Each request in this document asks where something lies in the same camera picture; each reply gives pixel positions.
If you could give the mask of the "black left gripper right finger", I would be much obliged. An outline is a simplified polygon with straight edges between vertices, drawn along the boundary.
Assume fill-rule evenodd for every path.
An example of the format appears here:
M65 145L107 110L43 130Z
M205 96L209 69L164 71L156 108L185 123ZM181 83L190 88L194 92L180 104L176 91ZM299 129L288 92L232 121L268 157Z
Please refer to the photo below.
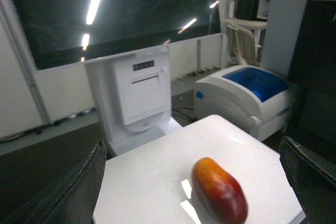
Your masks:
M280 162L309 223L335 223L335 164L290 137Z

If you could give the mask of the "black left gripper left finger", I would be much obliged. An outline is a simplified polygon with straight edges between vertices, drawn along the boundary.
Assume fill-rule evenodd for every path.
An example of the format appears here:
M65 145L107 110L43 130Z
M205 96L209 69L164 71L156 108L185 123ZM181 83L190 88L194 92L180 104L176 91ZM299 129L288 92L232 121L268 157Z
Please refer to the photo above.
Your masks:
M91 223L103 140L43 141L5 154L5 223Z

